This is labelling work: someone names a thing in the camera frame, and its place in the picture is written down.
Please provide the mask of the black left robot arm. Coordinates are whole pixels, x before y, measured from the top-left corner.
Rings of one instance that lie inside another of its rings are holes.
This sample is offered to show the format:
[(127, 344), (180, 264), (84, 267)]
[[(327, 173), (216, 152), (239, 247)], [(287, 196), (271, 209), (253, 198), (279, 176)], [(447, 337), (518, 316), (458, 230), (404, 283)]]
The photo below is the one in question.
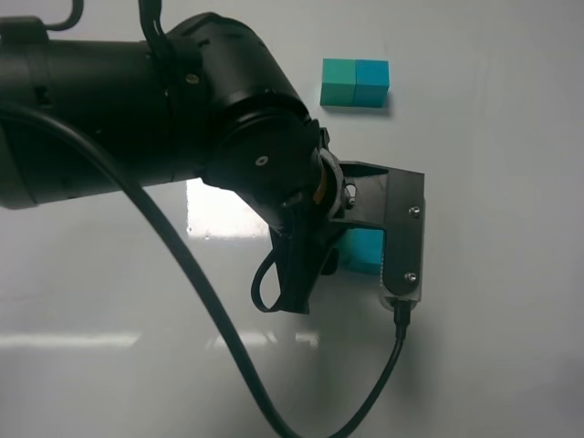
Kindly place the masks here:
[(280, 295), (308, 312), (324, 259), (308, 235), (335, 183), (322, 130), (263, 40), (214, 13), (139, 42), (56, 40), (35, 16), (1, 21), (1, 99), (88, 135), (143, 186), (199, 178), (269, 226)]

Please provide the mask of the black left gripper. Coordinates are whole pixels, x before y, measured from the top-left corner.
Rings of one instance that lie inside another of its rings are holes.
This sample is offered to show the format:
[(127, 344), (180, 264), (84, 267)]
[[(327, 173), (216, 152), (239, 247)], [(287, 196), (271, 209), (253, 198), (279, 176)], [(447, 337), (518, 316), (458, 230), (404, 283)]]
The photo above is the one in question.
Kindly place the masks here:
[(315, 187), (268, 186), (265, 219), (272, 249), (265, 268), (276, 268), (279, 296), (265, 306), (266, 313), (309, 312), (310, 295), (339, 237), (330, 219), (339, 210), (340, 187), (332, 178), (322, 178)]

